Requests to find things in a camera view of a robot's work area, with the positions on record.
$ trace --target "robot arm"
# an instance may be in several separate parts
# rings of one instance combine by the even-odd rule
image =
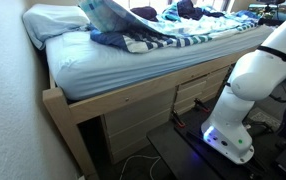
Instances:
[[[228,80],[230,86],[225,86],[201,127],[204,141],[236,164],[246,163],[254,154],[243,119],[255,101],[268,97],[286,78],[286,21],[262,47],[238,60]]]

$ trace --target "blue led light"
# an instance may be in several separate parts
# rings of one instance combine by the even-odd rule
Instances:
[[[209,136],[209,134],[210,134],[213,130],[214,130],[214,127],[213,127],[213,126],[210,126],[210,127],[205,131],[203,138],[206,139],[206,138]]]

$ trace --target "mattress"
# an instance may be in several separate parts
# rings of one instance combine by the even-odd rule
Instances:
[[[131,54],[67,32],[46,40],[50,73],[70,100],[83,100],[261,44],[273,30],[260,26],[228,38],[184,48]]]

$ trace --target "wooden bed frame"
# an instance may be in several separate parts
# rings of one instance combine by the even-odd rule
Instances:
[[[73,104],[67,103],[62,89],[55,87],[52,79],[51,88],[43,91],[43,102],[86,179],[99,179],[91,155],[78,129],[77,125],[79,123],[91,120],[112,110],[129,106],[134,102],[177,87],[209,72],[228,67],[234,64],[242,55],[255,50],[255,48],[213,59]]]

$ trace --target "under-bed storage drawers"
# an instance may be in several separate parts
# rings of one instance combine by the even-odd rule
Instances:
[[[178,114],[183,114],[194,106],[195,98],[203,102],[214,98],[220,90],[228,70],[229,67],[225,67],[179,85],[174,109]]]
[[[174,96],[175,88],[104,114],[112,163],[149,144],[146,133],[169,120]]]

